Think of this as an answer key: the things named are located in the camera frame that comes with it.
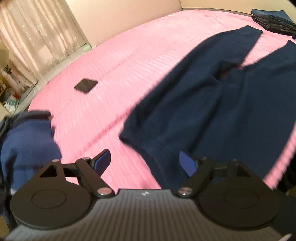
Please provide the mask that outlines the small green box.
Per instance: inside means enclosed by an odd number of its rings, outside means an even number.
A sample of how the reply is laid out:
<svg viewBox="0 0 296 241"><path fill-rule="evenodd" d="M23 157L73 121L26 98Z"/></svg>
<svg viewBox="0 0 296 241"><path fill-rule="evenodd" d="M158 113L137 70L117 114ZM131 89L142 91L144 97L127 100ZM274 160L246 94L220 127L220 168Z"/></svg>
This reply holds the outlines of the small green box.
<svg viewBox="0 0 296 241"><path fill-rule="evenodd" d="M92 47L91 47L90 44L84 44L82 46L82 49L83 49L84 52L88 52L88 51L90 51L92 49Z"/></svg>

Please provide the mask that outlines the blue clothes pile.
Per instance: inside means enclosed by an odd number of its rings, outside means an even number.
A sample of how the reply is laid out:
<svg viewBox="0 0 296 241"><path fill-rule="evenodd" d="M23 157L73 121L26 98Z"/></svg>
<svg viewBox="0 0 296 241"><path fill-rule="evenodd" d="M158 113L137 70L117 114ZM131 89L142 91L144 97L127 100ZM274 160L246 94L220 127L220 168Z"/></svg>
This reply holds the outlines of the blue clothes pile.
<svg viewBox="0 0 296 241"><path fill-rule="evenodd" d="M49 111L24 111L1 121L1 216L16 227L12 196L43 166L62 155L54 141Z"/></svg>

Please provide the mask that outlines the black smartphone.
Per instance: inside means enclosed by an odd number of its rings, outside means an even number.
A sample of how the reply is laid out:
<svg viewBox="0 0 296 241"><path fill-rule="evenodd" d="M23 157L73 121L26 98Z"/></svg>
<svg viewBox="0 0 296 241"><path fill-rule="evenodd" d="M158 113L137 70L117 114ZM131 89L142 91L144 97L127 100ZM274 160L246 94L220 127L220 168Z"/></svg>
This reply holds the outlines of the black smartphone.
<svg viewBox="0 0 296 241"><path fill-rule="evenodd" d="M98 81L84 78L82 79L76 86L74 87L75 90L82 92L84 94L89 93L96 85Z"/></svg>

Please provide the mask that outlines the pink sheer curtain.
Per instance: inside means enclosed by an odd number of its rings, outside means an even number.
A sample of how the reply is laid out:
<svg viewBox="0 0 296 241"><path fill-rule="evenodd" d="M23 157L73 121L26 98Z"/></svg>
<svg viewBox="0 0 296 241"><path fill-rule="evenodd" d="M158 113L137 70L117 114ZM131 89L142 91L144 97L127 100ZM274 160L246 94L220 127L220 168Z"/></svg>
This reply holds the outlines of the pink sheer curtain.
<svg viewBox="0 0 296 241"><path fill-rule="evenodd" d="M1 42L18 71L35 82L86 40L66 1L1 1Z"/></svg>

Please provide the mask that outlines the wooden shelf with items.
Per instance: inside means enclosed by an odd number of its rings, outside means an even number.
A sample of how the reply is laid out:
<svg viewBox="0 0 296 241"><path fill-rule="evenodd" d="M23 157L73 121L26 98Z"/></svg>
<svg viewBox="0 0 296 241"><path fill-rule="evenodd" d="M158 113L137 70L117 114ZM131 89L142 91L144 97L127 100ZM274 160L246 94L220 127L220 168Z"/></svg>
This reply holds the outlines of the wooden shelf with items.
<svg viewBox="0 0 296 241"><path fill-rule="evenodd" d="M34 85L11 62L8 50L1 48L1 104L12 115L22 95Z"/></svg>

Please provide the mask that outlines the pink ribbed bed blanket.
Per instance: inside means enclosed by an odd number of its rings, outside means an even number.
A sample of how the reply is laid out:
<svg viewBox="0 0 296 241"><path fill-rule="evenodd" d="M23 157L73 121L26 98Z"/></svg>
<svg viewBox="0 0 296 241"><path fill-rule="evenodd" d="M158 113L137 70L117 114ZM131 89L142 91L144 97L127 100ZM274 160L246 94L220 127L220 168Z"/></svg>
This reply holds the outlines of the pink ribbed bed blanket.
<svg viewBox="0 0 296 241"><path fill-rule="evenodd" d="M180 11L128 30L92 49L51 80L33 99L30 109L53 114L54 138L64 163L109 149L111 165L103 178L113 189L160 188L142 156L119 138L127 118L201 42L246 26L261 30L262 36L245 57L243 66L293 41L264 30L248 16L223 11ZM74 89L84 78L98 81L87 94Z"/></svg>

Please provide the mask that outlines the folded dark clothes stack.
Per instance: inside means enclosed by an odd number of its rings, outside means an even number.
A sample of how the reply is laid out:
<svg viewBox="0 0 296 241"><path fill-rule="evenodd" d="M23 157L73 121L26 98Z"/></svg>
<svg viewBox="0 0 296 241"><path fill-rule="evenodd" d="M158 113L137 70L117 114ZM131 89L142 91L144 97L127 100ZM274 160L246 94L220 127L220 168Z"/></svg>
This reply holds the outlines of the folded dark clothes stack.
<svg viewBox="0 0 296 241"><path fill-rule="evenodd" d="M264 11L252 9L251 17L254 22L265 30L277 34L291 36L295 40L295 23L285 11Z"/></svg>

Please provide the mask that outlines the navy fleece sweatpants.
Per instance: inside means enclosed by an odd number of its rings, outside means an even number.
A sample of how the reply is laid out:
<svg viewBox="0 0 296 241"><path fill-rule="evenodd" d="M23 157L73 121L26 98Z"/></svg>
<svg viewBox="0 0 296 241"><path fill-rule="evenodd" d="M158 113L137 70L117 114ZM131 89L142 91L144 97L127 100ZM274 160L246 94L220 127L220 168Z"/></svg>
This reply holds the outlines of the navy fleece sweatpants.
<svg viewBox="0 0 296 241"><path fill-rule="evenodd" d="M243 161L274 188L295 152L295 43L243 66L262 36L250 26L201 42L133 109L120 140L162 188L188 178L179 154Z"/></svg>

